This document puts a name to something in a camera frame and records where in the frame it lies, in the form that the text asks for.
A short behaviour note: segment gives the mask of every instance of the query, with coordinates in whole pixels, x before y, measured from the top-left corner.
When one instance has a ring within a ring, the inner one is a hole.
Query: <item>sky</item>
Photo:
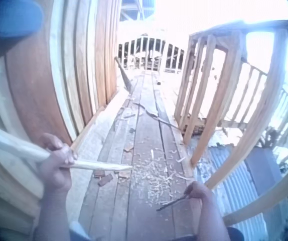
[[[185,35],[234,21],[251,24],[287,19],[287,0],[156,0],[157,24]],[[247,35],[248,62],[264,72],[269,70],[273,37],[273,33]],[[288,51],[285,68],[288,92]]]

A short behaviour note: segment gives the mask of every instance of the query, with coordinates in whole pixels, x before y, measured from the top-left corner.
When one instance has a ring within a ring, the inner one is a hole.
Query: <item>person's left hand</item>
[[[49,133],[41,137],[44,148],[51,151],[49,158],[39,166],[41,179],[45,184],[45,190],[51,192],[67,193],[72,186],[69,168],[61,168],[64,164],[74,164],[77,160],[75,154],[67,144]]]

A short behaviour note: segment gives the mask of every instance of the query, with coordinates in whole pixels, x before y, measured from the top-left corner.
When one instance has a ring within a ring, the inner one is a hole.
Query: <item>wooden deck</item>
[[[156,209],[183,194],[186,178],[159,85],[151,72],[136,76],[132,96],[120,109],[100,152],[99,161],[132,164],[129,178],[112,174],[99,187],[91,177],[79,222],[92,238],[101,240],[169,240],[193,233],[188,201]]]

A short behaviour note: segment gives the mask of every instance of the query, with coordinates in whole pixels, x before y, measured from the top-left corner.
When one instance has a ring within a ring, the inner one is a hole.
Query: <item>hand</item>
[[[60,168],[63,164],[74,164],[77,155],[67,144],[49,133],[41,137],[44,147],[51,151],[49,158],[39,166],[40,176],[45,184],[46,191],[67,193],[72,186],[68,168]]]
[[[190,198],[211,198],[213,196],[212,191],[205,186],[203,183],[197,181],[192,182],[184,191],[185,195],[188,195]]]

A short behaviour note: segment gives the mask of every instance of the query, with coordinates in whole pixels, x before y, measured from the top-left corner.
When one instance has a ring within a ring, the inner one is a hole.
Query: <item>forearm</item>
[[[227,228],[213,195],[202,199],[198,241],[230,241]]]
[[[67,193],[45,191],[35,241],[69,241]]]

